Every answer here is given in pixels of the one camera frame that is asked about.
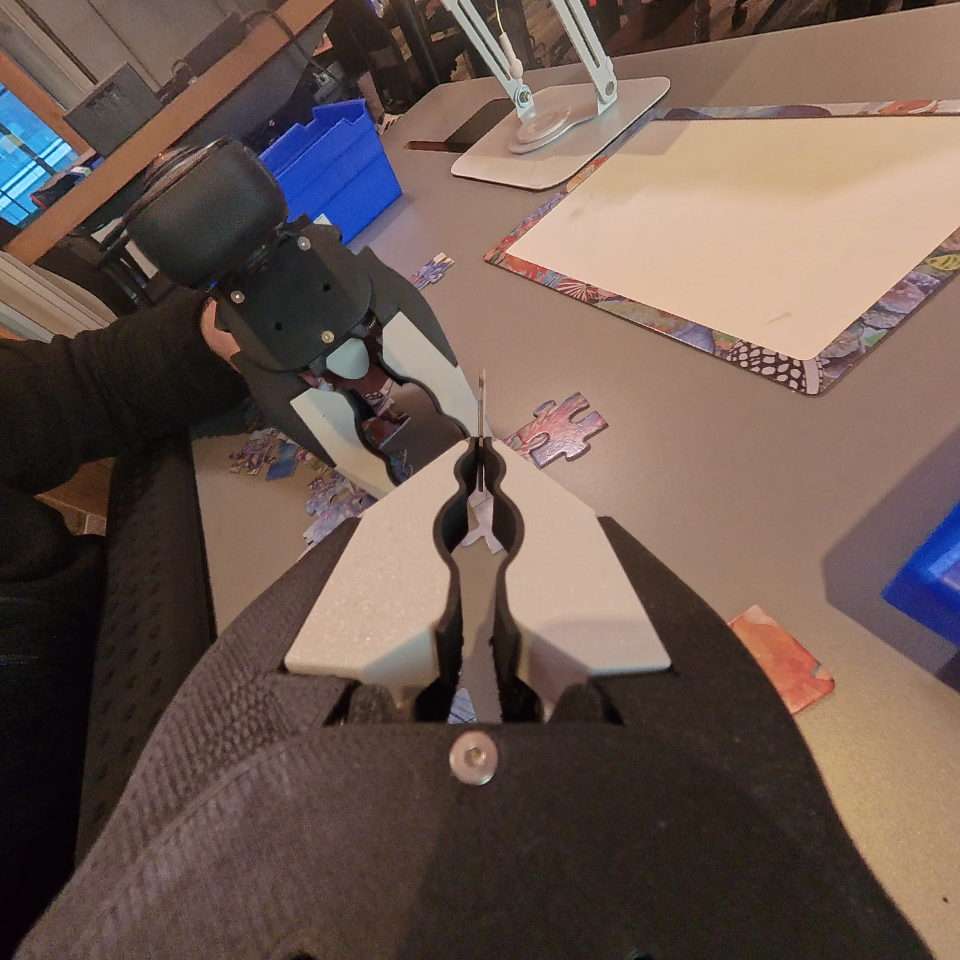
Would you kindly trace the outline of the pile of loose puzzle pieces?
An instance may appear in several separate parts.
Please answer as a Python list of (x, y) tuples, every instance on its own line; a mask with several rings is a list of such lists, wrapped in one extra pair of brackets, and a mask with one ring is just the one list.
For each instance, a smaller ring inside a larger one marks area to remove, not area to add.
[[(381, 418), (382, 423), (388, 424), (386, 412), (381, 414)], [(400, 429), (392, 421), (389, 424), (393, 425), (394, 429)], [(279, 452), (272, 455), (276, 463), (269, 466), (269, 469), (266, 466), (263, 468), (267, 480), (273, 481), (288, 474), (292, 476), (298, 462), (307, 463), (309, 469), (316, 473), (307, 486), (306, 494), (305, 509), (307, 514), (313, 517), (310, 527), (303, 534), (307, 549), (317, 546), (342, 522), (359, 516), (374, 504), (371, 495), (312, 454), (300, 450), (294, 455), (294, 440), (279, 438), (280, 434), (272, 427), (259, 432), (253, 431), (254, 439), (261, 439), (261, 435), (271, 443), (278, 444), (279, 449)], [(547, 506), (545, 485), (550, 487), (551, 497), (558, 491), (562, 491), (564, 496), (570, 494), (570, 491), (556, 482), (549, 473), (543, 473), (542, 477), (544, 483), (534, 490), (539, 496), (534, 506)], [(572, 546), (572, 534), (564, 532), (566, 527), (561, 529), (563, 524), (559, 520), (556, 523), (551, 520), (551, 524), (551, 529), (556, 527), (559, 537), (559, 546), (553, 547), (554, 552), (558, 552), (558, 559), (569, 559), (566, 553), (560, 558), (559, 551), (562, 546)], [(791, 715), (798, 714), (834, 691), (835, 683), (830, 673), (760, 606), (751, 606), (730, 621), (728, 627), (750, 652)], [(476, 692), (474, 686), (479, 684), (480, 670), (479, 667), (469, 667), (462, 686)], [(466, 693), (455, 695), (451, 722), (466, 722), (468, 717), (474, 716), (466, 705), (461, 706), (461, 701), (464, 704), (467, 702)]]

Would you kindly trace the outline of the blue plastic bin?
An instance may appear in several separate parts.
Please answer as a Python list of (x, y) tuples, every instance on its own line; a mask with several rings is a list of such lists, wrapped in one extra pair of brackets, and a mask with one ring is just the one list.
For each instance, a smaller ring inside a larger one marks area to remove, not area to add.
[(959, 505), (908, 558), (881, 592), (883, 599), (959, 645)]
[(362, 99), (317, 105), (260, 155), (292, 219), (330, 224), (349, 243), (402, 196)]

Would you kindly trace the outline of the puzzle frame board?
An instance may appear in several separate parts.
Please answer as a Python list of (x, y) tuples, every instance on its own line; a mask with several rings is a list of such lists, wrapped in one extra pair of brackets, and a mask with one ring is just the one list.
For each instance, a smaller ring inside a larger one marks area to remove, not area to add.
[(658, 110), (486, 262), (816, 396), (958, 275), (958, 111)]

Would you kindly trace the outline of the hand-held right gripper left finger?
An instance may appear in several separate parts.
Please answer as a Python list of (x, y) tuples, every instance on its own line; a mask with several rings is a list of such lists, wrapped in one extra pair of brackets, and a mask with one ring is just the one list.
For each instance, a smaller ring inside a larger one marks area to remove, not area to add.
[(448, 721), (463, 663), (460, 575), (476, 438), (368, 508), (285, 655), (288, 672), (386, 688), (402, 713)]

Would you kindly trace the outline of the long wooden table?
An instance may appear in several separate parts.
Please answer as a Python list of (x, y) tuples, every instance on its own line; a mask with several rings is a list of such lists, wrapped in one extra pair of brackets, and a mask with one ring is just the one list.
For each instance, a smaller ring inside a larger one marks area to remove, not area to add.
[(5, 246), (5, 252), (25, 265), (35, 264), (331, 6), (331, 1), (290, 1), (277, 11), (263, 14), (236, 48), (191, 83), (78, 186), (21, 230)]

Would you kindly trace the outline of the person's left hand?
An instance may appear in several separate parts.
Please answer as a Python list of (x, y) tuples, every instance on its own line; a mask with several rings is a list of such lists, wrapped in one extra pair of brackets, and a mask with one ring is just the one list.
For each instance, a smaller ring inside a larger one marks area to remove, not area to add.
[(228, 330), (218, 326), (217, 303), (212, 297), (201, 308), (199, 324), (203, 340), (211, 352), (236, 369), (234, 357), (240, 353), (240, 347)]

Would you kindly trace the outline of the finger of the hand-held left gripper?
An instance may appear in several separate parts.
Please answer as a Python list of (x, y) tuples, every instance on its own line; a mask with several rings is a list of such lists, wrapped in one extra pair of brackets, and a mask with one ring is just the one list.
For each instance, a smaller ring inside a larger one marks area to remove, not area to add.
[(369, 415), (354, 392), (309, 388), (291, 407), (322, 448), (319, 456), (372, 497), (386, 497), (410, 475), (405, 455), (384, 449), (395, 426)]
[(470, 436), (470, 385), (406, 315), (397, 313), (373, 340), (373, 382), (399, 386), (410, 422), (393, 444), (409, 454), (443, 454)]

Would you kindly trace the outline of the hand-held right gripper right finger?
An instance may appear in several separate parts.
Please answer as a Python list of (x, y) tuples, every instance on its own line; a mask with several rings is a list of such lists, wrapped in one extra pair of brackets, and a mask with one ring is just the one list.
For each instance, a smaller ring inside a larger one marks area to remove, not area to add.
[(483, 439), (482, 462), (506, 552), (490, 638), (502, 720), (541, 722), (570, 687), (669, 669), (595, 511), (500, 440)]

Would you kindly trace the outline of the silver document stand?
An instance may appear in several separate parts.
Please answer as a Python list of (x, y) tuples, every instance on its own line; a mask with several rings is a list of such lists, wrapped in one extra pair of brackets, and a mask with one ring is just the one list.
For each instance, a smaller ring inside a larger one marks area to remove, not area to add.
[(451, 168), (452, 176), (531, 191), (571, 179), (663, 100), (665, 77), (619, 81), (580, 2), (553, 1), (589, 83), (534, 92), (504, 30), (495, 37), (472, 2), (444, 1), (513, 107)]

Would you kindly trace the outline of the purple blue puzzle piece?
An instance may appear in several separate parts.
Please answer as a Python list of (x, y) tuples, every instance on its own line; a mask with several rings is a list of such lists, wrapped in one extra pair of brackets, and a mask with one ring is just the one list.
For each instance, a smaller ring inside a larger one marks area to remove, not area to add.
[(484, 440), (486, 436), (486, 371), (484, 368), (478, 374), (478, 426), (477, 426), (477, 478), (474, 492), (468, 498), (467, 505), (471, 508), (475, 526), (467, 531), (461, 546), (471, 546), (481, 538), (486, 542), (491, 554), (496, 555), (503, 550), (493, 530), (495, 502), (492, 494), (486, 487), (484, 466)]

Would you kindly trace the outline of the dark grey box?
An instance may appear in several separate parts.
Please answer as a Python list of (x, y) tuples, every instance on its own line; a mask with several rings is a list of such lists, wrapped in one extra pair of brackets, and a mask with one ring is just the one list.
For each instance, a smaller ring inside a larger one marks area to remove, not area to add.
[(107, 158), (162, 109), (157, 93), (129, 62), (123, 62), (64, 114), (64, 122)]

